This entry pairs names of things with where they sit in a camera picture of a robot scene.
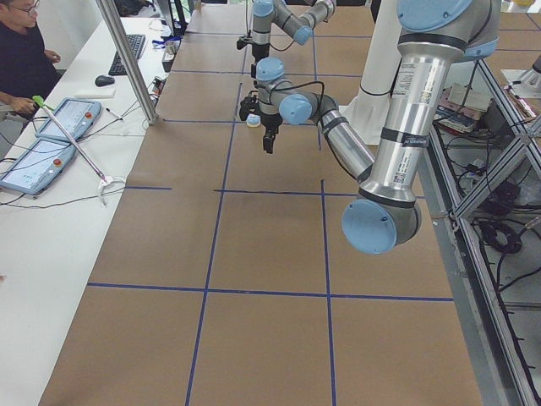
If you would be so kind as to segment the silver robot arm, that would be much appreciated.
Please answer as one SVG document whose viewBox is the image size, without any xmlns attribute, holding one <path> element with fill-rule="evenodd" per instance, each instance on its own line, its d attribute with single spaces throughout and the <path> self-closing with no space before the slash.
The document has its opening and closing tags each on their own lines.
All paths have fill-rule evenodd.
<svg viewBox="0 0 541 406">
<path fill-rule="evenodd" d="M 303 14 L 296 15 L 285 1 L 257 0 L 252 6 L 252 25 L 243 38 L 251 46 L 254 58 L 250 66 L 250 76 L 255 79 L 256 65 L 269 57 L 271 48 L 271 28 L 276 25 L 293 42 L 304 45 L 314 34 L 314 27 L 327 21 L 336 11 L 336 1 L 313 1 Z"/>
<path fill-rule="evenodd" d="M 271 29 L 304 44 L 336 11 L 313 1 L 294 14 L 283 1 L 253 5 L 252 75 L 255 108 L 272 151 L 282 123 L 314 123 L 344 170 L 358 182 L 358 198 L 342 215 L 342 231 L 356 250 L 382 254 L 411 239 L 421 224 L 412 190 L 419 159 L 452 64 L 490 55 L 498 42 L 496 1 L 382 1 L 358 96 L 345 109 L 325 93 L 288 80 L 269 54 Z"/>
</svg>

